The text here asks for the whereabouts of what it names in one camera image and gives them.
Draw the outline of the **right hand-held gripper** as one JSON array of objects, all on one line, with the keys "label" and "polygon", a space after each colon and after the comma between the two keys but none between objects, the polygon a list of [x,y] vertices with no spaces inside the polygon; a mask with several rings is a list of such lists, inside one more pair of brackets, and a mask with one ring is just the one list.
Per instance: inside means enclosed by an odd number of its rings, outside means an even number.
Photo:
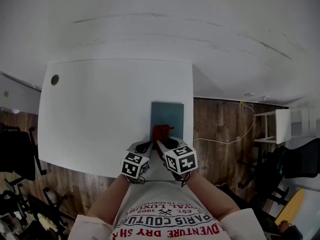
[{"label": "right hand-held gripper", "polygon": [[183,139],[170,137],[156,141],[157,153],[164,165],[177,181],[186,181],[191,172],[198,168],[197,153]]}]

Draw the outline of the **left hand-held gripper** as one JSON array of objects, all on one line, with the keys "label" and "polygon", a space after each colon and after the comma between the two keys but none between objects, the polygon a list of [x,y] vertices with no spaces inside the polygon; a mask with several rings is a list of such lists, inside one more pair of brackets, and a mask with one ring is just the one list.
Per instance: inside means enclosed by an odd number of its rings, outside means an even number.
[{"label": "left hand-held gripper", "polygon": [[149,169],[152,150],[152,141],[138,141],[131,144],[126,156],[121,160],[121,174],[132,179],[141,177]]}]

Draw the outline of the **brown red cloth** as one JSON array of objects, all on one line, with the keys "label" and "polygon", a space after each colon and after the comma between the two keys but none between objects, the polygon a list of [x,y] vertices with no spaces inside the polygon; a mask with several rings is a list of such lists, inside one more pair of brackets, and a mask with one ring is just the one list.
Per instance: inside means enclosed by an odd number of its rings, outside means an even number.
[{"label": "brown red cloth", "polygon": [[162,144],[166,144],[170,138],[170,131],[174,129],[169,124],[154,125],[151,135],[152,143],[156,145],[160,141]]}]

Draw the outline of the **dark grey-green notebook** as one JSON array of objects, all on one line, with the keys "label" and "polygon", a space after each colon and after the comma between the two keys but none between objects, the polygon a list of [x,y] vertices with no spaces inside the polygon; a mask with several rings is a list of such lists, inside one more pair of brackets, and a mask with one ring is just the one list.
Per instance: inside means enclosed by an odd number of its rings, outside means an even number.
[{"label": "dark grey-green notebook", "polygon": [[184,105],[182,103],[172,102],[152,102],[150,116],[150,140],[153,139],[154,126],[169,125],[168,140],[165,143],[167,149],[177,148],[184,135]]}]

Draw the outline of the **person's left forearm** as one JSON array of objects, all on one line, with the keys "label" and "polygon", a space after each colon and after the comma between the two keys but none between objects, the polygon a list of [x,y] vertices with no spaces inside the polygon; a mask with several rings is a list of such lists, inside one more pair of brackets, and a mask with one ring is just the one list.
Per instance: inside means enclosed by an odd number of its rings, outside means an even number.
[{"label": "person's left forearm", "polygon": [[112,225],[129,186],[130,182],[127,181],[123,174],[120,174],[93,203],[87,216],[101,219],[105,223]]}]

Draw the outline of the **person's right forearm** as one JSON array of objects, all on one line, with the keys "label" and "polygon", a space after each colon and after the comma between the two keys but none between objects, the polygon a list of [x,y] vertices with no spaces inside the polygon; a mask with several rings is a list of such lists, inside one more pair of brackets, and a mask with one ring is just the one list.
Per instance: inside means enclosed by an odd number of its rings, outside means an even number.
[{"label": "person's right forearm", "polygon": [[240,208],[231,197],[197,172],[190,174],[186,185],[218,221],[234,212],[240,211]]}]

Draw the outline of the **person's white printed shirt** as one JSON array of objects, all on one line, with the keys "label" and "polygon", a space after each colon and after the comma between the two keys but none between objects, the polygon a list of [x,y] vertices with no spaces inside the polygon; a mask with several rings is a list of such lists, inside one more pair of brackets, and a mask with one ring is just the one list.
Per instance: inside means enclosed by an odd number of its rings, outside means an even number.
[{"label": "person's white printed shirt", "polygon": [[113,225],[78,215],[68,240],[266,240],[252,209],[221,221],[188,189],[168,181],[129,187]]}]

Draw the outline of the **white table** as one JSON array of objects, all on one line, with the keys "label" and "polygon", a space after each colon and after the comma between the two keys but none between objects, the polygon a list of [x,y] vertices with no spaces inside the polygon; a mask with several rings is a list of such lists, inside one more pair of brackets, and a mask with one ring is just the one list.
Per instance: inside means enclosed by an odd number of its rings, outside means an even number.
[{"label": "white table", "polygon": [[[51,85],[59,75],[57,85]],[[193,142],[190,63],[95,59],[51,64],[38,114],[38,155],[66,169],[115,178],[132,143],[150,137],[152,102],[184,105],[183,140]]]}]

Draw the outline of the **white stool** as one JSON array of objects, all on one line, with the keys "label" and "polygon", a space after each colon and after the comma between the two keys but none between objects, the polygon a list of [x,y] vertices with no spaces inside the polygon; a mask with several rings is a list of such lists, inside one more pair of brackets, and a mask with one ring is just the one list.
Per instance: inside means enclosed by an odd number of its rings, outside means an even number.
[{"label": "white stool", "polygon": [[[268,136],[268,116],[275,116],[275,136]],[[292,138],[290,109],[276,109],[270,112],[255,114],[264,117],[265,137],[255,139],[258,143],[282,144]]]}]

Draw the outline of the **crumpled yellow paper bag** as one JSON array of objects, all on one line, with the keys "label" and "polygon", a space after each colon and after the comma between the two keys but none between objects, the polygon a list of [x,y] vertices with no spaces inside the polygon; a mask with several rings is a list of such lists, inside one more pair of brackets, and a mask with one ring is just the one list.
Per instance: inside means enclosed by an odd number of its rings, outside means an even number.
[{"label": "crumpled yellow paper bag", "polygon": [[49,218],[45,217],[44,215],[42,215],[41,213],[37,214],[37,218],[38,221],[40,222],[40,224],[46,229],[54,229],[56,227],[56,225],[54,224],[53,221],[51,221]]}]

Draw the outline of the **black high-back office chair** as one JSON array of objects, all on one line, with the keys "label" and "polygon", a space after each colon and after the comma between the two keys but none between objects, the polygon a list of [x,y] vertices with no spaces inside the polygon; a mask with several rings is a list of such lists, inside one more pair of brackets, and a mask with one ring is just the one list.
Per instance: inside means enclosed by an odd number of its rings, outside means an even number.
[{"label": "black high-back office chair", "polygon": [[262,151],[260,143],[254,146],[257,148],[256,164],[237,161],[238,164],[253,169],[246,182],[239,182],[237,186],[244,189],[251,181],[255,181],[256,196],[262,200],[270,199],[285,206],[290,188],[278,188],[284,178],[315,178],[320,174],[320,138],[295,149],[282,145],[272,152]]}]

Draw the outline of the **round wooden table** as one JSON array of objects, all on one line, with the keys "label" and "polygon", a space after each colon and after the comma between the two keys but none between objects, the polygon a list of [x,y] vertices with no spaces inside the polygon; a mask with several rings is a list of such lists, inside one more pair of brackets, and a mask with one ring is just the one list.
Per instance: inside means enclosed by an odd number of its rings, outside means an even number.
[{"label": "round wooden table", "polygon": [[305,190],[299,189],[289,202],[284,206],[278,216],[275,218],[275,224],[279,226],[282,221],[292,223],[296,218],[305,198]]}]

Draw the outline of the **white wall outlet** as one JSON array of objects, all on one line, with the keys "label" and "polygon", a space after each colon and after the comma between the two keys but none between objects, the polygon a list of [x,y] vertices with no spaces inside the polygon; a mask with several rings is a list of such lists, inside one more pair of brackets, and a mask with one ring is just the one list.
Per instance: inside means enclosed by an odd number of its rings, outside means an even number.
[{"label": "white wall outlet", "polygon": [[253,92],[248,92],[244,95],[244,101],[247,103],[263,103],[270,97],[267,95],[257,95]]}]

